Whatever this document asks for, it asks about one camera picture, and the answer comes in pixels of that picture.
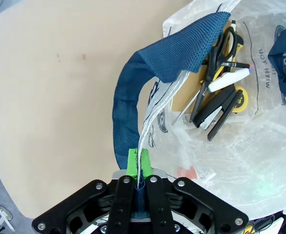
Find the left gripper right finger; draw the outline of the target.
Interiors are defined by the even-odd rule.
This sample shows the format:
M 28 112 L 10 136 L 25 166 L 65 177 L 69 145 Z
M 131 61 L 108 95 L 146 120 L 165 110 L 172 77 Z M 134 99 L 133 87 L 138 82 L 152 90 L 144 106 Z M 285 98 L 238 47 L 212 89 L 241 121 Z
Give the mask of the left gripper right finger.
M 240 234 L 249 218 L 186 177 L 169 181 L 154 171 L 149 152 L 142 150 L 142 173 L 153 233 Z

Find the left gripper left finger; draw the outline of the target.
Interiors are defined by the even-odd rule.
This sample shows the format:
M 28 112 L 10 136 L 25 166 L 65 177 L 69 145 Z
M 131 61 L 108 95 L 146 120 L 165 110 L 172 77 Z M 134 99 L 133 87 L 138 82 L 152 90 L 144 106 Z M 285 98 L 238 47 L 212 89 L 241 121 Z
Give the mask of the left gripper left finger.
M 32 221 L 38 234 L 126 234 L 137 178 L 137 149 L 130 149 L 126 170 L 110 183 L 96 179 Z

